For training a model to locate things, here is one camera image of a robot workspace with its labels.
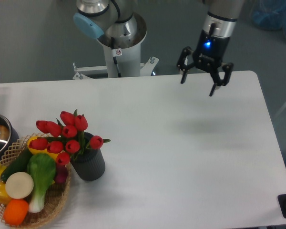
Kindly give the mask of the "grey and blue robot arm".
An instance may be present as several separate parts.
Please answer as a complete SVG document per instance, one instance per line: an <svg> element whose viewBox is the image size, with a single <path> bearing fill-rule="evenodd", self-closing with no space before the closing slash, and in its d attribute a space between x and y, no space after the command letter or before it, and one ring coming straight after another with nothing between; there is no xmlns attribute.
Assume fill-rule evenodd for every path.
<svg viewBox="0 0 286 229"><path fill-rule="evenodd" d="M183 48L177 61L184 83L197 68L211 75L213 90L229 83L234 65L223 62L230 37L243 6L241 0L206 0L207 17L195 49ZM158 59L141 63L141 43L146 37L144 19L133 11L131 0L79 0L76 27L102 46L108 77L149 76Z"/></svg>

